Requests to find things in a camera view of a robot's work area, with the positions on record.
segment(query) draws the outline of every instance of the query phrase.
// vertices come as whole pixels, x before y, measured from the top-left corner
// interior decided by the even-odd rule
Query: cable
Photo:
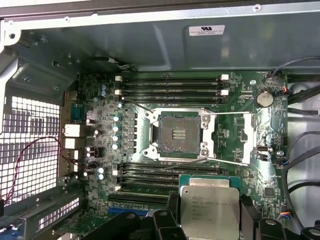
[[[320,181],[305,181],[305,182],[298,183],[298,184],[289,188],[289,193],[292,193],[293,191],[295,191],[297,189],[300,189],[303,187],[308,187],[308,186],[320,187]]]
[[[320,60],[320,56],[306,56],[306,57],[301,57],[301,58],[297,58],[297,59],[294,59],[294,60],[291,60],[291,61],[288,61],[280,66],[278,66],[271,74],[271,79],[276,83],[278,84],[280,87],[283,87],[283,84],[275,78],[276,76],[276,73],[279,72],[280,69],[286,67],[286,66],[289,66],[291,64],[295,64],[295,63],[298,63],[298,62],[302,62],[302,61],[306,61],[306,60]]]
[[[206,162],[208,162],[208,161],[220,161],[220,159],[216,159],[216,158],[202,158],[202,159],[197,159],[197,160],[193,160],[193,161],[181,163],[181,164],[174,165],[174,166],[168,166],[168,167],[160,168],[160,169],[157,169],[157,170],[152,170],[152,171],[150,171],[150,172],[151,172],[151,173],[155,173],[155,172],[165,171],[165,170],[169,170],[169,169],[176,169],[176,168],[179,168],[179,167],[183,167],[183,166],[190,165],[190,164],[196,164],[196,163],[199,163],[199,162],[204,162],[204,163],[206,163]]]
[[[288,150],[286,152],[286,159],[288,160],[289,162],[289,159],[290,159],[290,154],[291,154],[291,151],[292,149],[294,148],[294,146],[296,145],[296,143],[302,139],[304,136],[307,136],[307,135],[320,135],[320,131],[306,131],[306,132],[303,132],[301,134],[299,134],[296,138],[295,138],[295,141],[294,143],[292,144],[292,146],[288,147]]]
[[[300,228],[300,230],[302,230],[304,228],[302,222],[300,221],[295,208],[293,206],[293,203],[291,201],[290,198],[290,192],[289,192],[289,187],[288,187],[288,171],[298,165],[299,163],[303,162],[306,159],[309,159],[311,157],[313,157],[314,155],[320,154],[320,146],[314,147],[308,151],[306,151],[305,153],[301,154],[300,156],[298,156],[296,159],[294,159],[293,161],[291,161],[288,165],[286,165],[282,170],[282,186],[283,186],[283,190],[284,190],[284,196],[286,199],[286,204],[288,206],[288,209],[290,209],[291,212],[291,216],[292,218],[295,220],[296,224],[298,225],[298,227]]]
[[[292,107],[288,107],[288,113],[299,114],[299,115],[308,115],[308,116],[318,116],[319,111],[317,110],[300,110]]]
[[[23,153],[33,144],[35,144],[36,142],[40,141],[40,140],[43,140],[43,139],[54,139],[57,143],[58,143],[58,146],[59,146],[59,149],[58,149],[58,155],[61,156],[62,158],[64,158],[65,160],[67,160],[68,162],[70,162],[71,164],[73,165],[76,165],[80,168],[83,168],[81,166],[79,166],[78,164],[72,162],[70,159],[68,159],[67,157],[63,156],[62,155],[62,144],[61,142],[54,136],[43,136],[43,137],[40,137],[40,138],[37,138],[35,140],[33,140],[32,142],[28,143],[19,153],[16,161],[15,161],[15,167],[14,167],[14,175],[13,175],[13,182],[12,182],[12,187],[10,189],[10,191],[7,193],[6,195],[6,198],[5,198],[5,201],[4,201],[4,204],[6,204],[10,198],[12,198],[12,196],[14,195],[14,192],[15,192],[15,186],[16,186],[16,181],[17,181],[17,178],[18,178],[18,174],[19,174],[19,163],[21,161],[21,158],[23,156]]]
[[[320,85],[288,96],[288,105],[295,104],[320,94]]]
[[[125,100],[133,103],[133,104],[136,105],[137,107],[142,108],[142,109],[144,109],[144,110],[146,110],[146,111],[148,111],[148,112],[151,112],[151,113],[153,112],[153,111],[150,110],[149,108],[147,108],[147,107],[145,107],[145,106],[142,106],[141,104],[137,103],[136,101],[134,101],[134,100],[132,100],[132,99],[130,99],[130,98],[126,98]]]
[[[92,63],[92,62],[95,62],[95,61],[106,61],[106,62],[111,63],[111,64],[116,64],[116,66],[118,68],[120,68],[121,70],[125,70],[125,69],[130,68],[130,66],[128,64],[120,63],[120,62],[116,61],[115,59],[113,59],[111,57],[108,57],[108,56],[90,57],[90,58],[86,59],[83,62],[83,64],[88,64],[88,63]]]

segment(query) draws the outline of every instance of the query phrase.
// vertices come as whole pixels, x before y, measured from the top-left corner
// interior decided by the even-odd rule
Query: capacitor
[[[279,157],[283,157],[285,155],[285,152],[283,150],[278,150],[276,152],[276,155],[279,156]]]
[[[94,152],[94,151],[88,152],[88,153],[86,154],[86,156],[87,156],[87,158],[94,157],[94,156],[95,156],[95,152]]]
[[[94,135],[102,135],[102,133],[101,130],[94,130]]]
[[[103,174],[105,172],[105,169],[103,167],[99,167],[98,173]]]
[[[268,108],[275,101],[274,96],[268,89],[264,89],[255,96],[255,103],[260,108]]]
[[[88,175],[92,175],[94,172],[93,171],[85,171],[85,172],[83,172],[83,176],[84,177],[87,177]]]
[[[98,179],[99,179],[99,180],[103,180],[104,178],[105,178],[105,176],[104,176],[103,174],[99,174],[99,175],[98,175]]]
[[[119,122],[121,120],[121,118],[119,116],[114,116],[113,117],[113,121],[116,123],[116,122]]]
[[[86,148],[86,151],[89,153],[89,152],[94,152],[95,151],[95,148],[93,146],[88,146]]]
[[[121,137],[119,135],[113,135],[112,136],[112,140],[115,141],[115,142],[119,141],[120,139],[121,139]]]
[[[118,144],[118,143],[112,144],[112,149],[113,149],[113,150],[117,150],[117,149],[119,149],[119,148],[120,148],[120,144]]]
[[[118,132],[118,131],[120,131],[120,129],[121,129],[121,127],[119,127],[119,126],[117,126],[117,125],[115,125],[115,126],[113,127],[113,131],[114,131],[114,132]]]
[[[93,119],[87,118],[87,120],[85,120],[85,122],[86,122],[87,124],[94,124],[96,121],[93,120]]]
[[[101,90],[100,95],[101,95],[101,97],[106,97],[107,93],[105,90]]]

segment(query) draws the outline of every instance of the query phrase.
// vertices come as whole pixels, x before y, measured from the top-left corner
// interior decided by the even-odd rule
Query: electrolytic capacitor
[[[119,116],[114,116],[113,117],[113,121],[116,123],[116,122],[119,122],[121,120],[121,118]]]
[[[113,127],[113,131],[114,131],[114,132],[118,132],[118,131],[120,131],[120,129],[121,129],[121,127],[119,127],[119,126],[117,126],[117,125],[115,125],[115,126]]]
[[[117,150],[117,149],[119,149],[119,148],[120,148],[120,144],[118,144],[118,143],[112,144],[112,149],[113,149],[113,150]]]
[[[102,135],[102,133],[101,130],[94,130],[94,135]]]
[[[121,137],[119,135],[113,135],[112,136],[112,140],[115,141],[115,142],[119,141],[120,139],[121,139]]]
[[[103,167],[99,167],[98,173],[103,174],[105,172],[105,169]]]
[[[95,156],[95,152],[94,152],[94,151],[88,152],[88,153],[86,154],[86,156],[87,156],[87,158],[94,157],[94,156]]]
[[[87,124],[94,124],[96,121],[93,119],[89,119],[87,118],[87,120],[85,121]]]
[[[103,180],[104,178],[105,178],[105,176],[104,176],[103,174],[99,174],[99,175],[98,175],[98,179],[99,179],[99,180]]]
[[[101,97],[106,97],[106,95],[107,95],[107,93],[106,93],[106,91],[105,90],[101,90],[100,91],[100,95],[101,95]]]
[[[95,148],[93,146],[88,146],[86,148],[86,151],[89,153],[89,152],[94,152],[95,151]]]
[[[90,170],[83,172],[83,176],[84,176],[84,177],[87,177],[87,176],[92,175],[92,174],[94,174],[94,172],[93,172],[93,171],[90,171]]]

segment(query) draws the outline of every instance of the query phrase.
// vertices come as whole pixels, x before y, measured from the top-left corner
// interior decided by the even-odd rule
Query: gray metal panel
[[[289,60],[320,55],[319,12],[221,16],[34,30],[70,53],[73,61],[110,56],[138,71],[261,70]],[[223,35],[189,36],[190,26],[225,25]],[[314,72],[318,61],[292,69]]]

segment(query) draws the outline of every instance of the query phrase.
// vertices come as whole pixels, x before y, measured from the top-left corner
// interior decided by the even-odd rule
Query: screw
[[[30,83],[32,81],[32,78],[30,76],[25,76],[23,78],[23,81],[28,84],[28,83]]]
[[[256,85],[257,81],[256,80],[250,80],[250,85]]]
[[[205,156],[207,155],[208,151],[206,149],[202,149],[200,153],[202,156]]]
[[[47,43],[47,42],[48,42],[48,39],[47,39],[45,36],[42,36],[42,37],[40,37],[40,41],[41,41],[42,43]]]
[[[311,228],[311,229],[309,230],[309,232],[310,232],[312,235],[320,236],[320,231],[317,230],[317,229]]]
[[[265,220],[265,223],[269,225],[276,225],[276,222],[270,219]]]
[[[276,152],[276,155],[279,157],[283,157],[285,155],[285,152],[283,150],[279,150]]]
[[[206,121],[208,121],[208,119],[209,119],[208,116],[206,116],[206,115],[202,116],[202,121],[206,122]]]
[[[55,92],[59,92],[59,91],[60,91],[60,86],[55,86],[55,87],[53,88],[53,90],[54,90]]]
[[[133,213],[130,213],[128,216],[126,216],[127,219],[133,219],[135,215]]]
[[[261,11],[261,9],[262,9],[262,6],[260,4],[256,4],[253,6],[254,12],[259,12],[259,11]]]

